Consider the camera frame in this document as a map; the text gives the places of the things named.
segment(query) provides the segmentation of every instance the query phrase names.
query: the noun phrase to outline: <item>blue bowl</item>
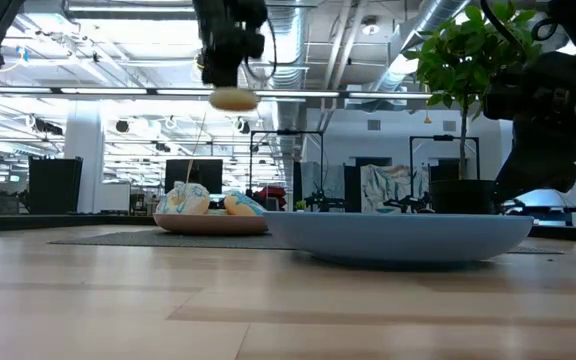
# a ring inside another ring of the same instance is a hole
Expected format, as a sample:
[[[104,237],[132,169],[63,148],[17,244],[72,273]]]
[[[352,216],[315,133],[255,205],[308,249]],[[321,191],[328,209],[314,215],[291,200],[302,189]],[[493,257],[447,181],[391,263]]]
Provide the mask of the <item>blue bowl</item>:
[[[451,263],[485,260],[521,243],[530,216],[266,212],[273,236],[322,259]]]

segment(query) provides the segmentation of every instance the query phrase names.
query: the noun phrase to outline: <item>gray rug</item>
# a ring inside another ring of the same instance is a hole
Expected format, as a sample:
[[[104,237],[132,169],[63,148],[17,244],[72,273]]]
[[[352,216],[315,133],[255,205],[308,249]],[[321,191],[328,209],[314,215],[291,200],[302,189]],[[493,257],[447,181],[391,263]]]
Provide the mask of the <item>gray rug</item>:
[[[163,230],[120,232],[81,239],[57,240],[58,245],[200,247],[260,250],[294,250],[290,245],[271,235],[262,236],[183,236]],[[561,255],[561,251],[518,246],[509,254]]]

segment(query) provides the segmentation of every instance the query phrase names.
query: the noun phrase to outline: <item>potted plant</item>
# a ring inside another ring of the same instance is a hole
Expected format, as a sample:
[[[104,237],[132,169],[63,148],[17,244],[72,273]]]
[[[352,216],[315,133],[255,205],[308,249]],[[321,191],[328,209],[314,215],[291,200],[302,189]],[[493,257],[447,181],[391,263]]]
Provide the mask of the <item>potted plant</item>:
[[[535,59],[541,45],[533,44],[528,21],[535,11],[517,12],[513,3],[495,3],[493,12],[499,21],[519,40],[526,61]],[[491,24],[487,24],[481,10],[475,6],[465,9],[467,21],[457,25],[450,19],[427,36],[421,49],[407,51],[404,56],[419,59],[417,79],[433,92],[428,105],[443,103],[461,108],[461,137],[459,141],[459,180],[437,181],[430,184],[433,209],[443,213],[494,213],[491,195],[494,182],[466,180],[465,138],[468,113],[475,102],[482,99],[489,77],[503,68],[523,65],[520,49],[506,40]],[[476,119],[482,105],[474,113]]]
[[[304,200],[297,201],[297,203],[295,203],[295,209],[297,210],[297,212],[304,212],[306,210],[306,201]]]

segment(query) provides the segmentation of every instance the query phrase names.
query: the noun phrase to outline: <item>pillar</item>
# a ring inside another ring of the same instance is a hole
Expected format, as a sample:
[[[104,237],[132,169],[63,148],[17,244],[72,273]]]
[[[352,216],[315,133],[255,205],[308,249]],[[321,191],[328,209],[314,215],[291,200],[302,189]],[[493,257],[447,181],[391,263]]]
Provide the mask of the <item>pillar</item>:
[[[104,126],[99,101],[70,101],[64,158],[83,159],[77,212],[101,211],[104,172]]]

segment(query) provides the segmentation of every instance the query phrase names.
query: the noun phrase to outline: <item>wooden table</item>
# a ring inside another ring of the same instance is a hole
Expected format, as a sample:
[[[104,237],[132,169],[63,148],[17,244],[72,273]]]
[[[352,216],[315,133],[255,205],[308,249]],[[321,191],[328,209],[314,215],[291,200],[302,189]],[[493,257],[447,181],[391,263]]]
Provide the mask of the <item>wooden table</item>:
[[[576,360],[568,256],[402,273],[291,251],[46,245],[144,229],[0,232],[0,359]]]

